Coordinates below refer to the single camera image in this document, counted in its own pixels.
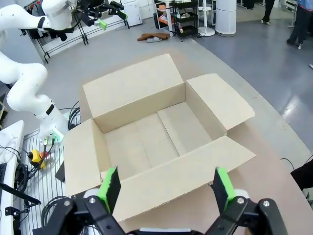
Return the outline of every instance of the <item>table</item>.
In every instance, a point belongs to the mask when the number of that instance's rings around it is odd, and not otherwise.
[[[309,203],[287,167],[249,120],[233,128],[227,135],[257,155],[229,173],[234,187],[246,190],[254,202],[261,198],[274,199],[289,235],[311,234],[313,211]],[[140,227],[158,227],[192,228],[204,233],[218,215],[212,189],[203,186],[120,224],[127,232]],[[243,235],[244,229],[238,228],[235,234]]]
[[[10,134],[17,138],[15,146],[12,146],[12,148],[19,149],[21,138],[23,134],[23,128],[24,128],[24,121],[20,120],[13,125],[3,129],[2,131],[4,133]],[[4,184],[14,187],[14,178],[15,178],[15,170],[17,167],[17,158],[16,156],[9,152],[4,151],[3,154],[5,154],[7,157],[13,157],[6,165],[6,171],[4,176]],[[13,217],[12,216],[5,216],[5,208],[6,207],[12,207],[13,206],[13,195],[2,191],[2,198],[1,198],[1,204],[0,204],[0,210],[1,210],[1,220],[0,220],[0,234],[3,235],[13,235]]]

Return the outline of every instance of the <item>black pants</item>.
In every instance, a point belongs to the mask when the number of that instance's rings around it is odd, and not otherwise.
[[[299,167],[291,173],[301,190],[313,187],[313,160]]]
[[[265,1],[265,14],[263,17],[263,21],[269,22],[269,16],[270,13],[272,12],[273,6],[274,6],[275,0],[266,0]]]
[[[312,16],[312,12],[308,11],[300,6],[297,8],[297,17],[296,17],[296,23],[293,28],[293,31],[290,35],[289,40],[292,43],[295,43],[296,39],[298,38],[298,43],[302,44],[305,40],[305,36],[308,31],[310,18]]]

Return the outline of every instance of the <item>brown object on floor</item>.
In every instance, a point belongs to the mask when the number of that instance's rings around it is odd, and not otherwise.
[[[143,33],[137,41],[145,41],[148,38],[158,37],[160,39],[166,40],[170,38],[169,33]]]

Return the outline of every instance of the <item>open cardboard box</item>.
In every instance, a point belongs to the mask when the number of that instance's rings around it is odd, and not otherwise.
[[[183,82],[169,54],[83,86],[91,119],[65,136],[67,195],[98,187],[118,166],[120,222],[174,200],[255,154],[227,131],[254,116],[216,74]]]

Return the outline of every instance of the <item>black shelving unit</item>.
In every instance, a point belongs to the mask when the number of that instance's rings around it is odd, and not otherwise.
[[[174,35],[178,36],[182,42],[186,37],[198,34],[197,6],[198,2],[194,0],[182,3],[173,2]],[[188,13],[190,17],[177,17],[177,15],[182,16],[185,13]]]

